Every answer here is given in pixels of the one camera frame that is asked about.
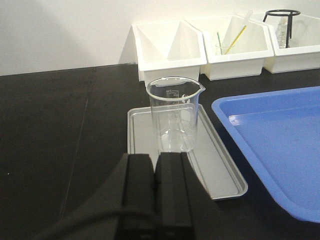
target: black metal stand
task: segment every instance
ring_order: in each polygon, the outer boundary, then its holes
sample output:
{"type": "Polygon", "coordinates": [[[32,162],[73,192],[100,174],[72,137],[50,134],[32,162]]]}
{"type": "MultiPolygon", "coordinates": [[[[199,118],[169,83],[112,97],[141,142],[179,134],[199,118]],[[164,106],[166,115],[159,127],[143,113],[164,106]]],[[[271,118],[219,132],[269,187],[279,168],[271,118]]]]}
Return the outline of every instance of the black metal stand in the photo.
{"type": "Polygon", "coordinates": [[[300,15],[301,12],[297,10],[289,10],[289,9],[275,9],[269,10],[265,12],[265,16],[263,22],[266,21],[267,16],[275,16],[275,17],[288,17],[288,23],[286,28],[286,38],[285,38],[285,48],[289,47],[289,37],[292,38],[292,20],[293,16],[300,15]]]}

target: storage bin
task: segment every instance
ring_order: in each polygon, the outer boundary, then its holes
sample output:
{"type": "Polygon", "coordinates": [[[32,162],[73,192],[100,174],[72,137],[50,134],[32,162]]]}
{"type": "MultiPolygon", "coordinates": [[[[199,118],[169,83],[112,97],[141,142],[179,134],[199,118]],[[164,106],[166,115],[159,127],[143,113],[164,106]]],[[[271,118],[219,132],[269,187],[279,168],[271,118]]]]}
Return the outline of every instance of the storage bin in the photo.
{"type": "Polygon", "coordinates": [[[252,20],[268,26],[274,56],[267,58],[264,68],[271,73],[291,72],[320,68],[320,18],[297,15],[292,18],[292,39],[289,48],[279,48],[276,31],[280,16],[254,13],[252,20]]]}
{"type": "Polygon", "coordinates": [[[265,59],[274,55],[268,27],[254,21],[247,23],[246,29],[237,39],[232,53],[219,55],[217,32],[223,43],[232,43],[243,28],[244,18],[236,15],[202,17],[187,21],[203,34],[207,64],[201,73],[210,80],[260,75],[265,59]]]}
{"type": "Polygon", "coordinates": [[[199,79],[207,63],[202,33],[185,20],[132,25],[139,81],[162,77],[199,79]]]}

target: small glass beaker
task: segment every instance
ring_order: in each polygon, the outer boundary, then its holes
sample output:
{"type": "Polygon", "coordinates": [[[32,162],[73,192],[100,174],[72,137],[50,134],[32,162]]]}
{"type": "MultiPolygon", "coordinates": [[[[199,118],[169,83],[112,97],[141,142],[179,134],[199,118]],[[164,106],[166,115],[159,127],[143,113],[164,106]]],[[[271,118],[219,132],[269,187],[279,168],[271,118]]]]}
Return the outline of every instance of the small glass beaker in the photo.
{"type": "Polygon", "coordinates": [[[215,55],[233,54],[235,46],[229,43],[217,43],[215,45],[215,55]]]}
{"type": "Polygon", "coordinates": [[[163,77],[148,84],[153,128],[161,152],[188,152],[197,142],[198,99],[205,90],[186,77],[163,77]]]}

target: plastic tray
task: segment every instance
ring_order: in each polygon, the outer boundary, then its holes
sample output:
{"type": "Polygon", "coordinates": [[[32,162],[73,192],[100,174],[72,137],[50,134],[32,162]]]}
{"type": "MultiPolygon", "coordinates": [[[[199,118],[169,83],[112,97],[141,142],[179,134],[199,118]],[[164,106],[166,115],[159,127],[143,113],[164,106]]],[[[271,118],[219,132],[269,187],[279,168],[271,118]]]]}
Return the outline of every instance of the plastic tray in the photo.
{"type": "Polygon", "coordinates": [[[212,109],[274,200],[320,223],[320,87],[224,97],[212,109]]]}
{"type": "Polygon", "coordinates": [[[201,66],[201,73],[210,80],[260,75],[266,58],[274,55],[268,27],[265,25],[249,21],[232,48],[232,53],[217,55],[217,32],[222,42],[231,43],[243,28],[243,18],[227,15],[187,21],[202,32],[208,63],[201,66]]]}
{"type": "Polygon", "coordinates": [[[274,56],[266,58],[263,65],[266,70],[275,74],[320,68],[319,17],[304,14],[294,16],[290,47],[279,48],[276,31],[281,17],[268,16],[263,22],[265,14],[265,12],[254,13],[250,19],[269,28],[274,56]]]}
{"type": "MultiPolygon", "coordinates": [[[[154,134],[150,107],[134,108],[128,112],[127,151],[130,154],[149,154],[155,168],[160,153],[154,134]]],[[[247,182],[202,105],[198,109],[197,146],[187,154],[196,175],[213,200],[237,198],[247,192],[247,182]]]]}
{"type": "Polygon", "coordinates": [[[139,81],[180,76],[199,79],[207,63],[202,33],[185,20],[133,24],[139,81]]]}

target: blue tray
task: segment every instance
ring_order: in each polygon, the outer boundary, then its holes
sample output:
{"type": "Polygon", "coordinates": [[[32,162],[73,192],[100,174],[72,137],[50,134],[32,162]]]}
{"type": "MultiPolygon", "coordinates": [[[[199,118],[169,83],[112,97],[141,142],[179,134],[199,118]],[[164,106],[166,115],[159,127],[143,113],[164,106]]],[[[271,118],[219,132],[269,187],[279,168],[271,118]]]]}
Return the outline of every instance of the blue tray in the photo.
{"type": "Polygon", "coordinates": [[[320,223],[320,87],[224,97],[212,109],[273,199],[320,223]]]}

